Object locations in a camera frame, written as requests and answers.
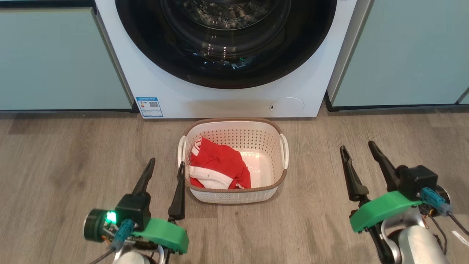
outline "brown basket rim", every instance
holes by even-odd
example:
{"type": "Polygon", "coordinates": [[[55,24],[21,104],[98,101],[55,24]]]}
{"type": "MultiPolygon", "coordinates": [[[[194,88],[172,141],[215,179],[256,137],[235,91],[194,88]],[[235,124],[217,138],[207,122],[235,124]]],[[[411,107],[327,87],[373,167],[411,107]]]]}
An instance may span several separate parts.
{"type": "MultiPolygon", "coordinates": [[[[249,122],[262,122],[269,124],[277,130],[279,134],[283,134],[282,130],[279,128],[279,126],[267,119],[264,118],[210,118],[210,119],[204,119],[195,122],[190,126],[186,131],[184,132],[184,136],[187,137],[187,134],[189,131],[191,131],[194,127],[200,125],[200,124],[206,124],[206,123],[216,123],[216,122],[227,122],[227,121],[249,121],[249,122]]],[[[191,190],[199,191],[199,192],[206,192],[206,193],[229,193],[229,194],[239,194],[239,193],[252,193],[252,192],[262,192],[270,189],[274,189],[275,187],[278,187],[283,180],[285,179],[285,176],[287,175],[287,169],[283,169],[282,176],[280,179],[275,182],[272,185],[269,186],[264,186],[264,187],[258,187],[258,188],[251,188],[251,189],[231,189],[231,190],[225,190],[225,189],[207,189],[207,188],[200,188],[192,185],[190,181],[186,179],[186,186],[189,187],[191,190]]]]}

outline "green led light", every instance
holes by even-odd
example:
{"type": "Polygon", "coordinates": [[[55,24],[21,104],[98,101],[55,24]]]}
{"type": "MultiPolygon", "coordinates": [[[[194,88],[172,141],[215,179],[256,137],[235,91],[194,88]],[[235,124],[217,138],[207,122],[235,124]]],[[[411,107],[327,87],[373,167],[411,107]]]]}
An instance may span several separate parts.
{"type": "Polygon", "coordinates": [[[107,215],[106,215],[106,222],[111,222],[111,223],[113,223],[113,224],[117,223],[116,212],[114,212],[114,211],[109,211],[109,212],[107,212],[107,215]]]}

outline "red cloth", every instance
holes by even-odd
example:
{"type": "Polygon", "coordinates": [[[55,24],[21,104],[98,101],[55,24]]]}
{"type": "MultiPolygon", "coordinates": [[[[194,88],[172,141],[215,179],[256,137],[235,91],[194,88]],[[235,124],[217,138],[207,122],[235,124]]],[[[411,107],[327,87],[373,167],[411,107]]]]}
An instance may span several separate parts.
{"type": "Polygon", "coordinates": [[[251,188],[251,175],[239,151],[204,137],[192,148],[189,175],[190,183],[201,188],[251,188]]]}

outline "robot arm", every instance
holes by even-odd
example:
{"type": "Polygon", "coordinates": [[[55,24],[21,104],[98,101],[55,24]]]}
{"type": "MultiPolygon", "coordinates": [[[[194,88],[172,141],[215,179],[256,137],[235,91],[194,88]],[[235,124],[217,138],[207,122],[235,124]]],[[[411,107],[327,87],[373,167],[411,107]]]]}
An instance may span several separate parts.
{"type": "Polygon", "coordinates": [[[109,244],[109,251],[93,264],[113,252],[116,254],[114,264],[155,263],[133,249],[158,253],[156,263],[159,264],[167,264],[171,254],[187,253],[187,233],[176,224],[176,220],[185,218],[185,163],[182,162],[178,170],[168,220],[151,218],[151,197],[146,188],[154,165],[155,158],[148,162],[132,193],[124,195],[113,211],[93,209],[87,216],[83,227],[85,239],[109,244]]]}
{"type": "Polygon", "coordinates": [[[359,202],[358,210],[350,214],[354,232],[370,233],[383,264],[447,264],[448,260],[433,234],[425,228],[419,207],[428,206],[422,193],[449,197],[437,183],[438,176],[420,165],[397,169],[378,146],[368,143],[374,159],[379,163],[388,193],[370,200],[368,188],[363,186],[352,165],[345,146],[340,148],[342,164],[351,201],[359,202]]]}

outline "wooden floor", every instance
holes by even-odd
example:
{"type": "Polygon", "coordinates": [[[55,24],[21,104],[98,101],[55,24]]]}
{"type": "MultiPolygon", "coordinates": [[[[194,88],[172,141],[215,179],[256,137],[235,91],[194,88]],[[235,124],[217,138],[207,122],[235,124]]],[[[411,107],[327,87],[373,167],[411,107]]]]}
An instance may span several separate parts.
{"type": "MultiPolygon", "coordinates": [[[[104,253],[105,243],[83,239],[83,220],[93,208],[112,209],[152,157],[151,211],[167,217],[177,144],[191,123],[132,114],[1,114],[0,262],[83,264],[104,253]]],[[[188,231],[189,252],[170,263],[379,263],[371,237],[353,233],[348,222],[357,204],[348,200],[339,154],[346,145],[376,198],[386,190],[369,140],[396,166],[424,164],[439,174],[456,216],[469,226],[469,113],[344,115],[323,108],[312,120],[276,123],[290,145],[290,167],[274,197],[226,206],[200,203],[188,192],[187,217],[179,223],[188,231]]],[[[451,233],[457,226],[437,220],[450,262],[467,263],[468,246],[451,233]]]]}

